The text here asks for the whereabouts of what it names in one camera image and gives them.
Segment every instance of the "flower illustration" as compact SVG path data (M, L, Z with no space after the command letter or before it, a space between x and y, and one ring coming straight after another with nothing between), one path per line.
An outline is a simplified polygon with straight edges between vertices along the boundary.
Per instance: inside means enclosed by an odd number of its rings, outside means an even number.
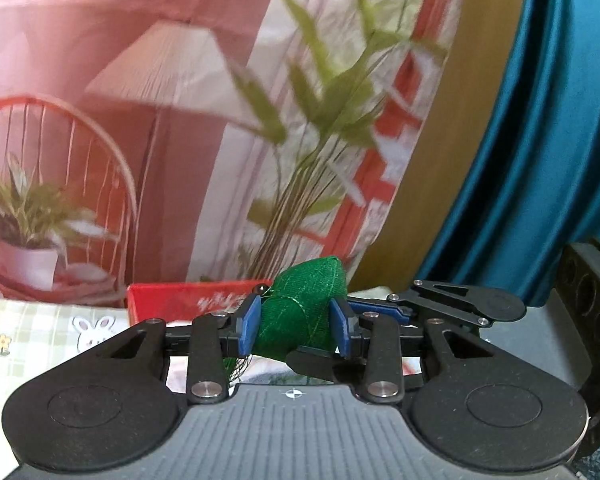
M11 338L6 334L0 334L0 355L9 355Z

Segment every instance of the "white lamp shade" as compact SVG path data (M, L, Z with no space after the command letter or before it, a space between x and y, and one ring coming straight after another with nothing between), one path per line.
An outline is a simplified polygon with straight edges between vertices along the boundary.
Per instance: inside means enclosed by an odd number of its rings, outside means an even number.
M257 126L235 89L213 32L157 22L87 86L87 92Z

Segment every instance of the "red chair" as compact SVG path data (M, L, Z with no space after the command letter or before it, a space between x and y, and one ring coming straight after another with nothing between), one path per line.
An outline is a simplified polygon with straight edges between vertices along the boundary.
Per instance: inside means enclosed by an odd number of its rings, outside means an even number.
M111 290L87 284L31 290L0 276L5 298L53 303L106 304L122 301L129 240L136 229L136 189L125 157L95 121L55 98L11 96L0 99L0 175L8 176L7 160L15 155L27 176L55 184L77 206L96 212L96 223L115 240L88 239L70 248L68 263L92 263L114 280Z

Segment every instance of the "crosshair marking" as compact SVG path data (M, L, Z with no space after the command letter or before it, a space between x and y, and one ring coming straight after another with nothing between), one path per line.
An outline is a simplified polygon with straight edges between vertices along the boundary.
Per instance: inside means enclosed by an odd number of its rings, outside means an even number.
M294 388L293 390L287 390L285 395L289 397L289 399L299 399L304 395L304 393Z

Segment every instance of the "rabbit illustration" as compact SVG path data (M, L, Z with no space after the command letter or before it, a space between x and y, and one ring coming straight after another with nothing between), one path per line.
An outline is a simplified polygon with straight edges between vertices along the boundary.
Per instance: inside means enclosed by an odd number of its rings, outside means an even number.
M72 319L72 324L78 331L78 352L84 352L92 346L112 337L114 334L111 328L115 320L113 316L103 316L96 322L96 326L93 327L89 320L75 316Z

